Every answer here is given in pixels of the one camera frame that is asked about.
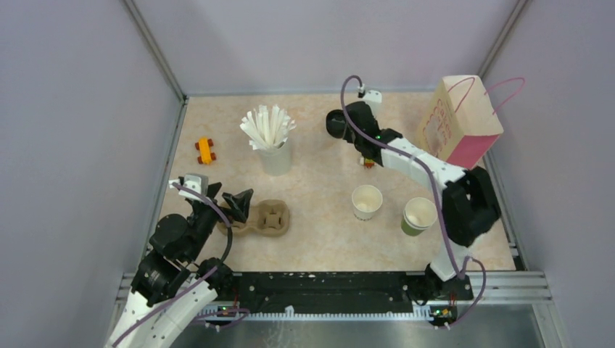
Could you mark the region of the white paper coffee cup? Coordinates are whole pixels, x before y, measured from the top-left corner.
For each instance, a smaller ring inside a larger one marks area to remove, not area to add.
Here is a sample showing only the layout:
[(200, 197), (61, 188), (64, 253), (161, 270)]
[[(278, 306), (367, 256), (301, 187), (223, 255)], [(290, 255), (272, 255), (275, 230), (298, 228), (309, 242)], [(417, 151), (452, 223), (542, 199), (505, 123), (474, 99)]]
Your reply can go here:
[(383, 201), (383, 195), (377, 187), (358, 186), (351, 195), (354, 216), (362, 221), (370, 220), (381, 208)]

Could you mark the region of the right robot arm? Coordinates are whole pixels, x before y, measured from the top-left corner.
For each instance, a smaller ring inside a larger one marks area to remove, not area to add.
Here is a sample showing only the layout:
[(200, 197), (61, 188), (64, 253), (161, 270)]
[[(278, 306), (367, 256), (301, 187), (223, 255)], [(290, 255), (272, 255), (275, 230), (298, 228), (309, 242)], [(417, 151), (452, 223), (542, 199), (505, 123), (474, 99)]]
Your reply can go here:
[(443, 245), (429, 263), (427, 293), (444, 299), (464, 278), (469, 248), (500, 219), (502, 210), (490, 174), (442, 161), (413, 145), (401, 133), (382, 129), (364, 101), (343, 108), (342, 139), (377, 165), (396, 170), (430, 189), (437, 207)]

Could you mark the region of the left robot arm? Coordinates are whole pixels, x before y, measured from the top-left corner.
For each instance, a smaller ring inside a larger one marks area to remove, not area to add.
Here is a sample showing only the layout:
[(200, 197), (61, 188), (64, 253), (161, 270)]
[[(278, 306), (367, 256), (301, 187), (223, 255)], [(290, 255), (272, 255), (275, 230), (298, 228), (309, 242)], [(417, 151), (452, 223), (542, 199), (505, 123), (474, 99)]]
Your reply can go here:
[(232, 291), (226, 264), (232, 225), (247, 221), (253, 189), (223, 193), (222, 206), (215, 199), (222, 184), (203, 175), (186, 174), (168, 186), (189, 203), (191, 214), (157, 222), (106, 347), (169, 347), (206, 305)]

